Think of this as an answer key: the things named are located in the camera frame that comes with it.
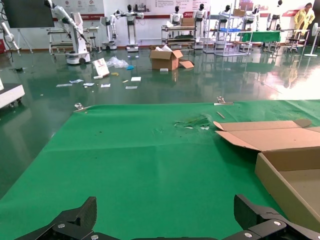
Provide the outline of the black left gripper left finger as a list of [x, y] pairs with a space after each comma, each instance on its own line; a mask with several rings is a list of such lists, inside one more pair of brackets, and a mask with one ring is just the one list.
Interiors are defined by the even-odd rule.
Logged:
[[77, 208], [62, 211], [48, 225], [20, 236], [19, 240], [109, 240], [94, 232], [97, 221], [97, 198], [90, 196]]

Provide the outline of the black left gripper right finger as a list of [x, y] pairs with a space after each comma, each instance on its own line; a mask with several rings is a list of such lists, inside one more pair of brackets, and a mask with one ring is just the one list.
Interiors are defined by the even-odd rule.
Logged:
[[275, 209], [257, 205], [244, 195], [233, 199], [233, 214], [242, 231], [227, 240], [318, 240], [320, 234], [290, 222]]

